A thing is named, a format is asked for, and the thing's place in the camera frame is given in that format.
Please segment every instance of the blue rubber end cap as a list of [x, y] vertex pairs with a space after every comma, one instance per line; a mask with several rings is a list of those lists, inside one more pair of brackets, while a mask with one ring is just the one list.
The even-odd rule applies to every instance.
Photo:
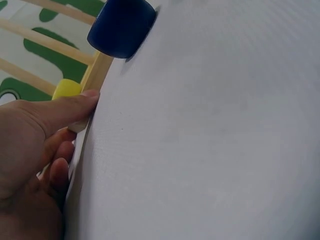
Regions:
[[87, 36], [91, 46], [119, 59], [133, 56], [156, 19], [145, 0], [108, 0]]

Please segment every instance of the wooden frame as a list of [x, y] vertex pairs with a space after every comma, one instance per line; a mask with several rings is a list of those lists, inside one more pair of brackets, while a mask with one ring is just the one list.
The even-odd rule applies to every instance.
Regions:
[[[75, 20], [81, 21], [89, 25], [92, 25], [95, 21], [95, 17], [93, 16], [90, 16], [77, 9], [67, 7], [60, 3], [56, 3], [54, 1], [24, 0], [24, 2], [46, 8], [60, 14], [64, 14]], [[25, 39], [33, 41], [39, 45], [47, 47], [53, 51], [56, 51], [60, 54], [63, 54], [81, 63], [86, 64], [88, 67], [80, 83], [82, 86], [82, 91], [89, 89], [100, 90], [113, 61], [112, 57], [105, 55], [101, 52], [96, 51], [93, 56], [88, 55], [63, 42], [57, 41], [51, 37], [48, 37], [31, 29], [25, 28], [21, 25], [12, 23], [3, 18], [0, 18], [0, 29], [5, 29], [9, 32], [22, 36]], [[20, 81], [27, 83], [50, 96], [52, 96], [55, 92], [56, 86], [54, 86], [53, 84], [2, 58], [0, 58], [0, 70], [7, 72], [8, 74], [19, 79]], [[70, 126], [69, 128], [74, 132], [80, 132], [87, 126], [88, 121], [89, 119], [86, 119], [85, 121]]]

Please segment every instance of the finger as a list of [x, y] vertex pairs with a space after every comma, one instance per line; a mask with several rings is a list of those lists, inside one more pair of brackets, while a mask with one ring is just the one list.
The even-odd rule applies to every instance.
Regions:
[[[58, 150], [56, 151], [55, 156], [53, 157], [54, 160], [64, 158], [67, 163], [69, 164], [72, 160], [73, 154], [75, 151], [75, 146], [70, 141], [63, 142]], [[49, 177], [50, 177], [50, 170], [52, 165], [50, 164], [43, 173], [39, 176], [39, 179], [43, 186], [49, 185]]]
[[60, 97], [52, 101], [32, 102], [21, 106], [35, 123], [45, 139], [57, 130], [87, 117], [96, 107], [99, 99], [97, 90], [87, 90], [77, 96]]
[[69, 186], [68, 163], [64, 158], [58, 158], [52, 163], [49, 178], [48, 194], [56, 201], [62, 210]]
[[39, 171], [41, 171], [52, 160], [57, 159], [58, 157], [64, 158], [65, 156], [63, 155], [56, 157], [55, 155], [57, 155], [57, 151], [61, 148], [62, 143], [71, 143], [71, 141], [75, 140], [76, 137], [77, 135], [74, 132], [69, 131], [67, 128], [57, 131], [54, 135], [49, 137], [44, 142], [44, 152], [39, 163]]

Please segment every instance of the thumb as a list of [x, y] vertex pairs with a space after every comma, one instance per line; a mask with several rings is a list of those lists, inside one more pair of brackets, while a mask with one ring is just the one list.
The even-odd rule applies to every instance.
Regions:
[[25, 109], [43, 130], [47, 139], [61, 128], [78, 122], [95, 109], [99, 91], [87, 90], [77, 96], [60, 97], [52, 101], [33, 102]]

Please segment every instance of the green pattern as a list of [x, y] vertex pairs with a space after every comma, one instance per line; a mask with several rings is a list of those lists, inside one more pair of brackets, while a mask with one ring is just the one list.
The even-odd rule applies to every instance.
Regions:
[[3, 94], [11, 93], [14, 94], [17, 99], [23, 99], [27, 101], [51, 100], [51, 96], [48, 94], [12, 77], [8, 77], [3, 80], [0, 85], [0, 93], [0, 97]]
[[5, 0], [5, 1], [0, 1], [0, 11], [1, 11], [2, 9], [4, 9], [5, 6], [7, 6], [7, 5], [8, 5], [8, 1], [7, 1], [7, 0]]
[[[55, 40], [58, 40], [62, 43], [65, 43], [69, 46], [77, 48], [67, 39], [45, 28], [36, 27], [33, 28], [33, 30]], [[73, 81], [76, 81], [77, 83], [81, 82], [81, 79], [87, 69], [87, 65], [27, 39], [23, 40], [23, 45], [27, 51], [36, 54], [56, 65], [62, 71], [64, 79], [71, 79]]]
[[[56, 3], [63, 5], [71, 5], [76, 9], [81, 10], [82, 12], [89, 14], [91, 16], [96, 17], [101, 8], [104, 6], [104, 3], [100, 0], [53, 0]], [[58, 13], [48, 10], [42, 9], [39, 15], [39, 19], [41, 22], [49, 22], [53, 20]]]

